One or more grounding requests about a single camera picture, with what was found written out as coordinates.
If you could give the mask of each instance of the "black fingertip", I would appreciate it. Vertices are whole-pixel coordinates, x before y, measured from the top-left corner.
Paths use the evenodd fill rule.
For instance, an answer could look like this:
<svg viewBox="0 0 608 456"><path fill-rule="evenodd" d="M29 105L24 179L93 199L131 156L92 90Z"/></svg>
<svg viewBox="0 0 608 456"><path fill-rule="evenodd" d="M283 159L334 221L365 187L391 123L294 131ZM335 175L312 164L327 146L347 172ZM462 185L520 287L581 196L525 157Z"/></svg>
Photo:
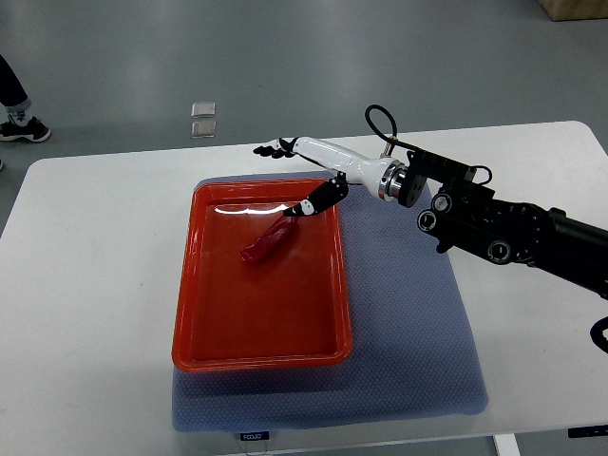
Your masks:
<svg viewBox="0 0 608 456"><path fill-rule="evenodd" d="M264 147L263 145L254 149L254 154L262 157L270 157L273 153L275 153L275 150L272 147Z"/></svg>

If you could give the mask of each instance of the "red object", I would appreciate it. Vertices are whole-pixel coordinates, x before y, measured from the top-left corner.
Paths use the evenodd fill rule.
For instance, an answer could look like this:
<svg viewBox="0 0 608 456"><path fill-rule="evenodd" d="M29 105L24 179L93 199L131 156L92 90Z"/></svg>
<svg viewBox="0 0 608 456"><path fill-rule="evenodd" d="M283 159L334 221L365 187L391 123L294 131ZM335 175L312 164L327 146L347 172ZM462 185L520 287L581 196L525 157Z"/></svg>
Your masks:
<svg viewBox="0 0 608 456"><path fill-rule="evenodd" d="M258 264L294 232L297 220L298 217L279 217L253 244L240 251L241 258L249 264Z"/></svg>
<svg viewBox="0 0 608 456"><path fill-rule="evenodd" d="M185 372L326 366L352 351L337 206L252 267L243 245L324 180L214 182L192 199L172 357Z"/></svg>

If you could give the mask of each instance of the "robotic arm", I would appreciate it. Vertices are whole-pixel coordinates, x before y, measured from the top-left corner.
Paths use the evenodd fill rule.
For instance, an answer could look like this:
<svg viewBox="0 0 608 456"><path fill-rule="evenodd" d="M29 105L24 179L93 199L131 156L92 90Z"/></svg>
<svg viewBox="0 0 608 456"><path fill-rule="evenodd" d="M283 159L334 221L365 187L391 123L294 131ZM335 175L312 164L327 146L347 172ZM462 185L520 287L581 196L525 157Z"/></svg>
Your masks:
<svg viewBox="0 0 608 456"><path fill-rule="evenodd" d="M374 109L389 117L391 137L371 122ZM427 179L432 179L442 186L417 220L421 231L439 240L438 253L455 246L494 264L525 264L608 299L608 231L568 218L561 209L547 211L527 202L494 199L494 190L486 186L492 179L487 167L470 166L398 141L394 119L377 104L368 107L366 119L387 142L379 159L312 138L278 139L254 151L273 158L298 155L335 174L284 215L323 212L347 196L348 184L365 185L374 197L397 199L400 205L412 207ZM408 166L390 157L396 145L408 150ZM478 169L487 172L486 181L473 182ZM591 334L596 345L608 352L606 329L608 318L600 320Z"/></svg>

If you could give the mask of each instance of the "gray floor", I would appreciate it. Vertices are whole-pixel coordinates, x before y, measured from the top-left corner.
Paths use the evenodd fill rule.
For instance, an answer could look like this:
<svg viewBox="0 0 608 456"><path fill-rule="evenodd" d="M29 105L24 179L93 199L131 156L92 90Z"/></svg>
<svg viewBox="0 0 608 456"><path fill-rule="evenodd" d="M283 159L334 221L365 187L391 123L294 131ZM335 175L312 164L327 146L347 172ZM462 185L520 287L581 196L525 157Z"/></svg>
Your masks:
<svg viewBox="0 0 608 456"><path fill-rule="evenodd" d="M608 20L553 23L538 0L4 0L0 53L53 131L0 145L0 229L42 158L367 135L372 103L401 131L577 120L608 150ZM206 100L217 136L192 140ZM603 455L606 439L518 435L524 456ZM495 452L472 439L327 454Z"/></svg>

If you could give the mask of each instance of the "blue mat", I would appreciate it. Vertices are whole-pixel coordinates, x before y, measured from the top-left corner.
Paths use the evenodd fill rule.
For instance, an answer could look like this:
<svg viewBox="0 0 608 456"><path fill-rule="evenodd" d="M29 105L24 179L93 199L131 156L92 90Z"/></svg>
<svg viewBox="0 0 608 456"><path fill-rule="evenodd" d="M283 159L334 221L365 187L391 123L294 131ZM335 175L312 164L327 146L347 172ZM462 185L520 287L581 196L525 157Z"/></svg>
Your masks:
<svg viewBox="0 0 608 456"><path fill-rule="evenodd" d="M225 177L263 181L301 173ZM332 367L184 373L174 369L173 424L183 432L251 432L476 414L484 379L449 259L413 209L352 186L340 203L353 351Z"/></svg>

